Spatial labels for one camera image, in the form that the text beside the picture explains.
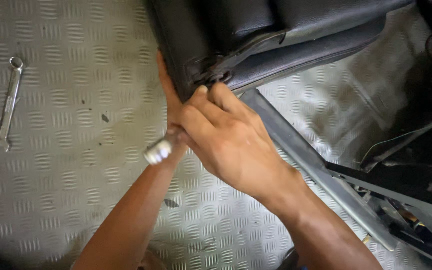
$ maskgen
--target seat upholstery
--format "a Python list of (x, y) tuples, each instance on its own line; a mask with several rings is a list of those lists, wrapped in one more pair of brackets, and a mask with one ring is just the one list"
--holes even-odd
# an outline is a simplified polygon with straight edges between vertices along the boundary
[(411, 0), (146, 0), (179, 97), (215, 79), (244, 90), (355, 53)]

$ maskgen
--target wrench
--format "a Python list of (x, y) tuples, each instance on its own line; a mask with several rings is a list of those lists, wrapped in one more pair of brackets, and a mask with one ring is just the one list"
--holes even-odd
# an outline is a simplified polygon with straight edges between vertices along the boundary
[(19, 82), (21, 80), (21, 73), (23, 72), (23, 61), (16, 56), (9, 59), (11, 64), (11, 78), (9, 80), (8, 96), (4, 104), (3, 116), (0, 124), (0, 148), (4, 152), (9, 150), (8, 133), (11, 119), (13, 118), (13, 111), (15, 110), (16, 95), (18, 94)]

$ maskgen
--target diamond plate floor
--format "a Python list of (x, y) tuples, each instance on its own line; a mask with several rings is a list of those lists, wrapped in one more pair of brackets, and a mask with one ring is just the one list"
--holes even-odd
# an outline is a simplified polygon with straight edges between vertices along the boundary
[[(402, 103), (386, 92), (398, 96), (426, 37), (416, 9), (405, 8), (363, 52), (261, 90), (325, 158), (355, 166), (358, 151), (378, 139), (367, 132), (391, 124)], [(0, 153), (3, 257), (24, 269), (69, 268), (146, 167), (141, 151), (165, 129), (155, 52), (139, 0), (0, 1), (0, 116), (7, 61), (18, 55), (26, 65), (12, 149)], [(366, 235), (307, 183), (359, 238)], [(275, 215), (205, 171), (191, 151), (166, 198), (177, 207), (162, 203), (151, 247), (169, 269), (274, 269), (292, 246)], [(385, 269), (426, 269), (404, 246), (390, 253), (368, 245)]]

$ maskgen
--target black leather seat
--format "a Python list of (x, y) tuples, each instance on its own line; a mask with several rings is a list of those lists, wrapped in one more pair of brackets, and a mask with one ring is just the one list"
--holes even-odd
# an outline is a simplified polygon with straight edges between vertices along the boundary
[(224, 81), (255, 87), (360, 51), (411, 0), (146, 0), (181, 100)]

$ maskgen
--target combination wrench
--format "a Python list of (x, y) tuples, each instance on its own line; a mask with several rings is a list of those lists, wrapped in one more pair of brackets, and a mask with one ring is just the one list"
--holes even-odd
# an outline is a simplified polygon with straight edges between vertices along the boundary
[(13, 118), (13, 111), (15, 110), (16, 95), (18, 94), (19, 82), (21, 80), (21, 73), (23, 72), (23, 61), (19, 57), (11, 57), (9, 59), (11, 65), (11, 78), (9, 79), (8, 96), (4, 104), (3, 115), (0, 124), (0, 150), (7, 152), (10, 148), (8, 142), (9, 126)]

